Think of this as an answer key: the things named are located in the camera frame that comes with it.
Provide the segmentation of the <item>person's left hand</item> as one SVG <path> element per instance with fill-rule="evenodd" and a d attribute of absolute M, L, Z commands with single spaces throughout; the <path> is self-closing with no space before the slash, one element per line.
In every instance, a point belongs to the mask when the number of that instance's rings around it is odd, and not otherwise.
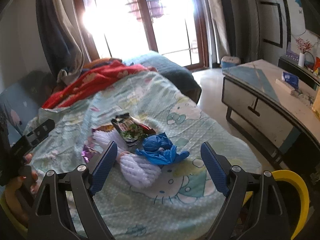
<path fill-rule="evenodd" d="M 28 227 L 29 216 L 25 209 L 21 206 L 21 203 L 16 196 L 16 191 L 23 185 L 24 181 L 28 177 L 32 177 L 34 181 L 29 191 L 32 193 L 37 193 L 39 186 L 37 184 L 38 175 L 36 171 L 32 171 L 31 175 L 29 176 L 19 176 L 11 179 L 4 190 L 4 198 L 9 210 L 17 219 L 17 221 L 26 228 Z"/>

